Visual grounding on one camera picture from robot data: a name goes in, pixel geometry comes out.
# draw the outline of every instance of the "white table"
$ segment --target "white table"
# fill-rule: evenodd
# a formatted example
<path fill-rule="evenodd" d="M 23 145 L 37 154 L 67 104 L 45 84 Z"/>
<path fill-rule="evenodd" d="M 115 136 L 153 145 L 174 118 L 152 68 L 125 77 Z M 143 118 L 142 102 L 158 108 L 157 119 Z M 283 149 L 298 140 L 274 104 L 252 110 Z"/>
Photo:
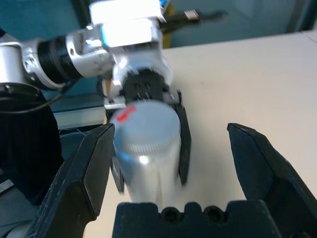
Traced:
<path fill-rule="evenodd" d="M 189 201 L 225 209 L 245 199 L 236 176 L 229 122 L 255 128 L 295 168 L 317 197 L 317 32 L 168 49 L 192 135 Z M 103 108 L 56 114 L 60 128 L 102 123 Z M 85 238 L 109 238 L 119 195 L 111 174 L 102 212 Z"/>

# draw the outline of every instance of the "red mark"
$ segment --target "red mark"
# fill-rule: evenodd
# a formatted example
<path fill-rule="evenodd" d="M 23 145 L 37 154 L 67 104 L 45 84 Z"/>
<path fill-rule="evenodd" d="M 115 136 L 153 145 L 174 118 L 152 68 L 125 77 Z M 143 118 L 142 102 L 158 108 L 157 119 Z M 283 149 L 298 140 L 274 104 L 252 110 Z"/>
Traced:
<path fill-rule="evenodd" d="M 115 118 L 118 120 L 118 122 L 123 123 L 128 119 L 128 116 L 130 113 L 136 111 L 135 105 L 129 106 L 126 108 L 120 115 L 116 116 Z"/>

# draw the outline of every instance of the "screw hole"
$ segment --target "screw hole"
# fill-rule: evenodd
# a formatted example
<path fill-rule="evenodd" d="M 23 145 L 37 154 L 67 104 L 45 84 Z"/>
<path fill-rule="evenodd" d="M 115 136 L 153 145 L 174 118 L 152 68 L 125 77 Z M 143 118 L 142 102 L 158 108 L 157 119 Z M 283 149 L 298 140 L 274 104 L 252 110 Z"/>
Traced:
<path fill-rule="evenodd" d="M 207 207 L 204 211 L 204 214 L 207 215 L 212 222 L 225 222 L 224 212 L 216 206 Z"/>
<path fill-rule="evenodd" d="M 28 72 L 30 71 L 30 66 L 29 66 L 28 62 L 25 62 L 25 69 Z"/>
<path fill-rule="evenodd" d="M 29 58 L 31 65 L 34 65 L 34 59 L 33 58 Z"/>
<path fill-rule="evenodd" d="M 176 224 L 181 221 L 181 215 L 174 207 L 166 207 L 160 215 L 163 220 L 172 224 Z"/>
<path fill-rule="evenodd" d="M 133 84 L 133 86 L 134 86 L 134 88 L 137 89 L 137 90 L 139 90 L 140 87 L 141 87 L 138 83 Z"/>

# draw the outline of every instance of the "canister lid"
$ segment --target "canister lid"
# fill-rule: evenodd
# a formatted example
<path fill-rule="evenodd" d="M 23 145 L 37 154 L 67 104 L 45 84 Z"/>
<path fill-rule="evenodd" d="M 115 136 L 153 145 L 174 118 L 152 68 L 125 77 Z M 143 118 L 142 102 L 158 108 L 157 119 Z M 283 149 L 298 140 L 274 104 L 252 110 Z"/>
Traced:
<path fill-rule="evenodd" d="M 114 146 L 133 154 L 149 154 L 179 143 L 180 121 L 175 110 L 160 101 L 133 102 L 116 111 Z"/>

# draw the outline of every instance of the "silver canister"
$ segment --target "silver canister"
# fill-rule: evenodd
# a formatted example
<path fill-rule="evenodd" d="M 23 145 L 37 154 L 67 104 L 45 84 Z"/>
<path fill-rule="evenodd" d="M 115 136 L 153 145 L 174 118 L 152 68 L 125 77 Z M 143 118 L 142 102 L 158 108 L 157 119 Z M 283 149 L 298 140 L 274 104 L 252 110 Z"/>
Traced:
<path fill-rule="evenodd" d="M 153 202 L 160 210 L 173 204 L 181 146 L 175 110 L 159 101 L 134 102 L 115 112 L 110 122 L 115 126 L 113 164 L 132 201 Z"/>

